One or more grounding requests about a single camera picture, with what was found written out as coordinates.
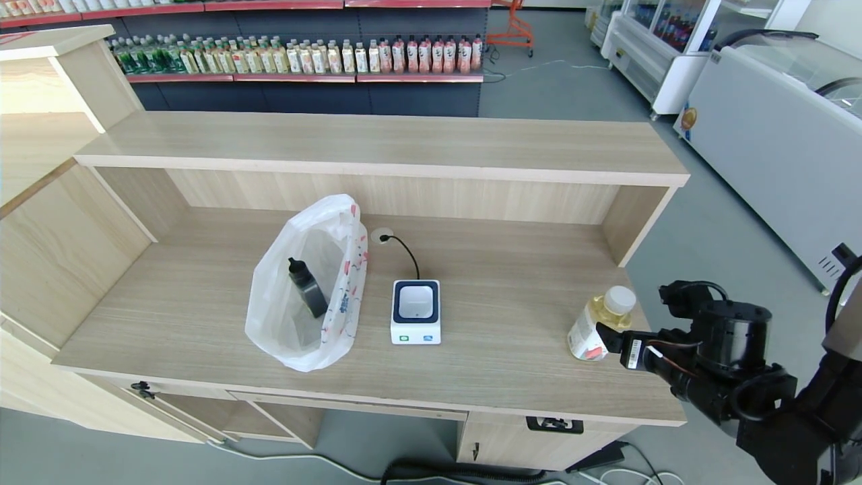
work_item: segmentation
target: gray floor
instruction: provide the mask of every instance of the gray floor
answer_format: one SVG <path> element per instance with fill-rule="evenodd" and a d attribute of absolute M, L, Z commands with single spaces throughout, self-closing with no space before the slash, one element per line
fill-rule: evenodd
<path fill-rule="evenodd" d="M 521 48 L 500 48 L 501 57 L 491 68 L 508 77 L 483 87 L 482 116 L 646 121 L 647 104 L 617 72 L 572 67 L 606 66 L 589 43 L 583 15 L 525 12 L 536 32 L 535 56 L 529 59 Z M 504 23 L 503 12 L 491 13 L 490 30 Z M 670 317 L 659 303 L 658 285 L 676 279 L 718 282 L 732 298 L 772 310 L 767 359 L 781 362 L 806 383 L 821 356 L 826 299 L 771 232 L 677 139 L 670 122 L 655 123 L 655 129 L 690 170 L 691 179 L 628 265 L 647 317 L 655 328 L 683 326 L 685 322 Z M 628 439 L 640 445 L 657 468 L 675 471 L 690 485 L 770 483 L 732 438 L 689 406 L 685 409 L 689 423 L 681 428 L 641 427 Z M 329 412 L 316 451 L 380 476 L 396 457 L 451 459 L 455 432 L 452 423 L 430 419 Z M 244 441 L 240 447 L 258 453 L 301 452 L 293 445 L 264 442 Z M 626 466 L 647 471 L 640 458 L 627 456 Z M 590 483 L 571 476 L 564 480 Z M 611 476 L 609 481 L 643 482 L 627 476 Z M 124 437 L 0 411 L 3 485 L 205 482 L 361 483 L 322 463 L 253 462 L 202 445 Z"/>

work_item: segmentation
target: barcode label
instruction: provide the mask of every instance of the barcode label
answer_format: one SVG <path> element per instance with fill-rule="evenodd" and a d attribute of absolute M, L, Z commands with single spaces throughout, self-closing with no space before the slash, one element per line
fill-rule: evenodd
<path fill-rule="evenodd" d="M 638 359 L 640 358 L 640 340 L 632 342 L 632 349 L 628 353 L 628 368 L 638 368 Z"/>

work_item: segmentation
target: red shelf edge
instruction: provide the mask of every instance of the red shelf edge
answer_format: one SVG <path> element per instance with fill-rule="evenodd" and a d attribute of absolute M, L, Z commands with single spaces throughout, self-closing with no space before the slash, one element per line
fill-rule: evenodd
<path fill-rule="evenodd" d="M 356 77 L 341 74 L 234 74 L 234 81 L 351 84 L 356 82 Z"/>
<path fill-rule="evenodd" d="M 193 82 L 230 82 L 230 74 L 129 74 L 130 84 L 135 83 L 193 83 Z"/>
<path fill-rule="evenodd" d="M 208 12 L 224 10 L 314 10 L 344 9 L 343 0 L 248 0 L 245 2 L 207 2 Z"/>
<path fill-rule="evenodd" d="M 488 9 L 490 0 L 345 0 L 344 6 L 372 9 Z"/>
<path fill-rule="evenodd" d="M 358 83 L 481 83 L 484 74 L 360 74 Z"/>
<path fill-rule="evenodd" d="M 203 12 L 203 3 L 173 3 L 170 5 L 148 5 L 147 7 L 130 7 L 127 9 L 96 10 L 84 12 L 81 16 L 84 20 L 94 20 L 99 18 L 182 14 L 188 12 Z"/>
<path fill-rule="evenodd" d="M 77 12 L 73 14 L 39 14 L 35 16 L 6 17 L 0 21 L 0 27 L 26 27 L 28 25 L 44 25 L 48 23 L 79 22 L 81 20 L 81 14 Z"/>

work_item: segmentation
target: white wall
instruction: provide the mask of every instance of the white wall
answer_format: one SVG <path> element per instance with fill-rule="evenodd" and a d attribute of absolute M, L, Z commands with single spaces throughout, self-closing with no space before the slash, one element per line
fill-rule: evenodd
<path fill-rule="evenodd" d="M 812 0 L 796 30 L 862 58 L 862 0 Z"/>

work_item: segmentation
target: chest freezer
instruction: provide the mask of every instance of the chest freezer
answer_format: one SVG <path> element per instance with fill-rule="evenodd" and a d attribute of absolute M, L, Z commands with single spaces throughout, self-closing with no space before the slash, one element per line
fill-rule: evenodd
<path fill-rule="evenodd" d="M 816 37 L 761 30 L 717 47 L 674 127 L 828 294 L 862 253 L 862 60 Z"/>

